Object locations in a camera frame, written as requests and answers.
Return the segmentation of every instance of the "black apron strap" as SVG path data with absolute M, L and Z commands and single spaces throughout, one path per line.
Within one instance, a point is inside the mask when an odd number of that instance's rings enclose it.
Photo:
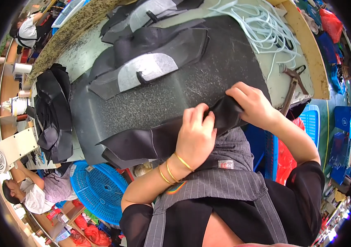
M 19 31 L 18 31 L 18 34 L 16 35 L 16 38 L 18 39 L 19 43 L 20 43 L 23 47 L 26 47 L 26 48 L 28 48 L 28 49 L 31 49 L 32 47 L 25 45 L 25 44 L 22 42 L 22 40 L 25 40 L 25 41 L 37 40 L 37 39 L 28 39 L 28 38 L 20 37 L 20 36 L 19 36 Z

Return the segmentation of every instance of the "gray apron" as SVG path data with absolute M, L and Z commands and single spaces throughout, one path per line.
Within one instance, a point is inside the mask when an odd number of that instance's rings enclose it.
M 240 128 L 217 137 L 207 161 L 180 183 L 158 196 L 149 224 L 145 247 L 162 247 L 166 210 L 174 203 L 202 197 L 251 201 L 266 223 L 274 243 L 287 244 L 280 217 L 270 199 L 261 173 L 253 172 L 253 155 Z

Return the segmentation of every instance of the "striped shirt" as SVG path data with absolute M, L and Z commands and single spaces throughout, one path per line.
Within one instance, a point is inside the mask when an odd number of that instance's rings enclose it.
M 18 35 L 21 38 L 25 39 L 36 39 L 37 38 L 37 30 L 36 26 L 33 24 L 33 18 L 27 18 L 25 20 L 21 27 L 19 28 Z M 23 47 L 29 46 L 33 47 L 34 44 L 36 43 L 36 40 L 19 40 L 18 38 L 16 39 L 16 43 L 18 45 L 21 45 Z

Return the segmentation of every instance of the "gold bangle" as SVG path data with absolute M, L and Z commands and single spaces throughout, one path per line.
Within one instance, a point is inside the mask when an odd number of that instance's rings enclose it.
M 168 181 L 168 180 L 164 177 L 162 171 L 160 170 L 160 166 L 158 166 L 158 170 L 159 170 L 159 172 L 160 172 L 160 175 L 163 177 L 163 179 L 164 179 L 167 183 L 169 183 L 170 185 L 173 185 L 173 183 L 170 183 L 170 181 Z
M 174 176 L 172 175 L 172 173 L 170 172 L 169 163 L 168 163 L 167 161 L 166 161 L 166 166 L 167 166 L 167 171 L 168 171 L 168 173 L 170 174 L 171 178 L 172 178 L 175 182 L 179 183 L 179 181 L 176 180 L 175 177 L 174 177 Z
M 178 160 L 180 160 L 189 170 L 191 170 L 192 172 L 195 171 L 192 168 L 190 168 L 190 166 L 180 156 L 178 156 L 176 152 L 174 152 L 174 154 L 177 156 Z

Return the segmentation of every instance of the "white plastic basket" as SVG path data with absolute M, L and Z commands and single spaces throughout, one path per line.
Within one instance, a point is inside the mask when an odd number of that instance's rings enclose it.
M 56 18 L 52 24 L 52 28 L 59 28 L 64 25 L 76 12 L 78 12 L 86 3 L 90 0 L 72 0 L 67 6 L 62 10 L 59 16 Z

